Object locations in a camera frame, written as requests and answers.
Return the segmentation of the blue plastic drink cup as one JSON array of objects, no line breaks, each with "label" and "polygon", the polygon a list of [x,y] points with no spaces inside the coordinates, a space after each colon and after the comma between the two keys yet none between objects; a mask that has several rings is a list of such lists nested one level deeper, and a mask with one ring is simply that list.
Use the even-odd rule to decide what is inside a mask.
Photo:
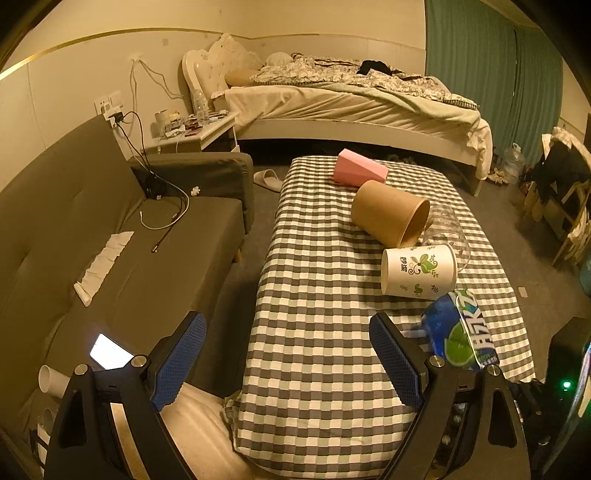
[{"label": "blue plastic drink cup", "polygon": [[473,371],[500,360],[476,296],[456,289],[434,301],[421,316],[434,354],[450,365]]}]

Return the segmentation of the white plastic cup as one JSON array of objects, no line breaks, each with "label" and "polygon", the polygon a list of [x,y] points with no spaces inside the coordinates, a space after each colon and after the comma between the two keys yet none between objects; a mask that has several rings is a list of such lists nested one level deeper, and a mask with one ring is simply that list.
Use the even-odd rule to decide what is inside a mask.
[{"label": "white plastic cup", "polygon": [[42,365],[38,372],[38,386],[42,393],[54,398],[62,399],[68,387],[70,378],[61,372]]}]

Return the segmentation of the white floral paper cup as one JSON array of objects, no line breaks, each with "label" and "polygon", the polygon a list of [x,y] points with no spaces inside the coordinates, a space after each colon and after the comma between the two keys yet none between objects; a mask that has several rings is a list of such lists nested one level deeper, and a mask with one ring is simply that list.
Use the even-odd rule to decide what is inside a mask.
[{"label": "white floral paper cup", "polygon": [[456,288],[456,255],[448,244],[385,249],[381,262],[384,295],[437,300]]}]

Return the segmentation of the clear glass cup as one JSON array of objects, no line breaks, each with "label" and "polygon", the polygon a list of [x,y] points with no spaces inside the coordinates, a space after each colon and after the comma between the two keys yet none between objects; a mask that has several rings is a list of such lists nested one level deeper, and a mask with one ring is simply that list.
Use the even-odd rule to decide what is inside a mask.
[{"label": "clear glass cup", "polygon": [[423,246],[449,245],[456,256],[459,272],[462,272],[471,260],[471,247],[452,207],[437,203],[431,204],[420,240]]}]

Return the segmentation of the brown paper cup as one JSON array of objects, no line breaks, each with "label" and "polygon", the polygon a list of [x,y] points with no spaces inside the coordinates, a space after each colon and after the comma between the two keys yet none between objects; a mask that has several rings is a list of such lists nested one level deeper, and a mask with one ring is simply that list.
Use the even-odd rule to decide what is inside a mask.
[{"label": "brown paper cup", "polygon": [[430,208],[428,199],[370,180],[353,198],[351,219],[387,248],[406,248],[418,242]]}]

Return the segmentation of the pink faceted cup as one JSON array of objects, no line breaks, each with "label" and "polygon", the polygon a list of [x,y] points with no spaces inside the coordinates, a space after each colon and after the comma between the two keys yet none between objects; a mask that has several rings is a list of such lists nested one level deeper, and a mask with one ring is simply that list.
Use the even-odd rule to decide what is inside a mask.
[{"label": "pink faceted cup", "polygon": [[339,152],[332,179],[335,183],[360,187],[369,180],[385,183],[389,169],[375,160],[344,149]]}]

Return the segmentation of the lit smartphone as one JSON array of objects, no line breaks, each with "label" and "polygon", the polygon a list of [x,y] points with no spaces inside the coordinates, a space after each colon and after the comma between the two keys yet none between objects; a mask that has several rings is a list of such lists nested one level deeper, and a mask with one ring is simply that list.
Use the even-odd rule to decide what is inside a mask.
[{"label": "lit smartphone", "polygon": [[90,358],[103,370],[124,367],[133,355],[104,334],[99,334],[90,349]]}]

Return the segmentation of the checkered tablecloth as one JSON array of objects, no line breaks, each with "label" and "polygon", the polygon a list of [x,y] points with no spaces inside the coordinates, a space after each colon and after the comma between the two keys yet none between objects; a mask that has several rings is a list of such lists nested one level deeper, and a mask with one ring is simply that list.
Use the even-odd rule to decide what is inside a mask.
[{"label": "checkered tablecloth", "polygon": [[290,479],[370,479],[410,426],[369,339],[387,312],[420,337],[427,302],[384,296],[381,244],[353,224],[335,159],[301,157],[280,191],[245,377],[228,404],[239,454]]}]

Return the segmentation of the folded white paper strip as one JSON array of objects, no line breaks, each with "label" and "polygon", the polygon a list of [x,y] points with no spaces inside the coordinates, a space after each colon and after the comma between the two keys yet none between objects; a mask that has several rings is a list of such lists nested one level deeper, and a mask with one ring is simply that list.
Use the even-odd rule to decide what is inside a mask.
[{"label": "folded white paper strip", "polygon": [[133,235],[133,231],[111,235],[103,249],[85,270],[82,279],[73,285],[74,291],[84,307],[88,307],[91,304],[93,297],[99,291],[106,276],[114,266],[115,261],[121,255]]}]

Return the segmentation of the wooden chair with clothes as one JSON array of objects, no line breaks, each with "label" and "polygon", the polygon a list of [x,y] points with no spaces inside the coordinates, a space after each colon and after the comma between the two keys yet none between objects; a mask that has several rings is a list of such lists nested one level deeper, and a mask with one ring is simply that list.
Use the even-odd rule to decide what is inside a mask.
[{"label": "wooden chair with clothes", "polygon": [[531,186],[526,212],[539,221],[553,205],[563,220],[562,243],[552,262],[579,262],[590,242],[590,151],[566,129],[555,126],[542,136],[541,160],[527,173]]}]

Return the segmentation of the beige slipper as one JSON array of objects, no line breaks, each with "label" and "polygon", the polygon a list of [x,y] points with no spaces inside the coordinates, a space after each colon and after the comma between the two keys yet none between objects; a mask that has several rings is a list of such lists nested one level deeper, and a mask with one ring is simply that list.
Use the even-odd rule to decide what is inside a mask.
[{"label": "beige slipper", "polygon": [[277,176],[273,169],[257,171],[253,174],[253,183],[276,193],[280,193],[283,186],[283,180]]}]

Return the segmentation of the white nightstand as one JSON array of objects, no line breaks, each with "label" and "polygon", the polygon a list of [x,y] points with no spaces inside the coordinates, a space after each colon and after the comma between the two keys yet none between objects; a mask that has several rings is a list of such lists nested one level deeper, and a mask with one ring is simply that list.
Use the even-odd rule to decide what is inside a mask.
[{"label": "white nightstand", "polygon": [[196,130],[188,130],[170,138],[153,139],[146,146],[147,153],[239,152],[240,146],[235,132],[236,118],[238,115],[235,112],[228,112]]}]

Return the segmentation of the green curtain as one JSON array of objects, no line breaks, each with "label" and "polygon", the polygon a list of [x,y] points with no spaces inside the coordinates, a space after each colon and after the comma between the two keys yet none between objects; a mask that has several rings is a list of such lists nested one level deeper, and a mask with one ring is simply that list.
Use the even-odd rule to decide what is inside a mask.
[{"label": "green curtain", "polygon": [[501,153],[540,160],[541,136],[558,125],[563,61],[538,29],[514,24],[481,1],[425,3],[426,73],[475,101]]}]

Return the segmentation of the white bed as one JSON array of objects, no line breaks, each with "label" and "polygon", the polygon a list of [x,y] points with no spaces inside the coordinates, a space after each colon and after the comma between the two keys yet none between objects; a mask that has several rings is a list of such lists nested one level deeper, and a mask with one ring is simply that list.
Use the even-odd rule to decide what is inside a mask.
[{"label": "white bed", "polygon": [[235,112],[243,140],[325,140],[372,144],[448,159],[470,167],[479,193],[489,173],[492,130],[480,110],[421,97],[339,84],[259,85],[250,76],[293,55],[262,61],[224,34],[206,50],[189,50],[181,68],[194,106]]}]

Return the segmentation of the wall power socket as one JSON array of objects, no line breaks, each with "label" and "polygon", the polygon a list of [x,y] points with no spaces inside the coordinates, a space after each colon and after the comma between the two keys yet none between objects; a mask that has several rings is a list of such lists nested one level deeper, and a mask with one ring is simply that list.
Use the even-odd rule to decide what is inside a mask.
[{"label": "wall power socket", "polygon": [[97,115],[101,115],[109,122],[111,128],[116,127],[115,116],[122,112],[123,101],[120,90],[102,95],[93,101]]}]

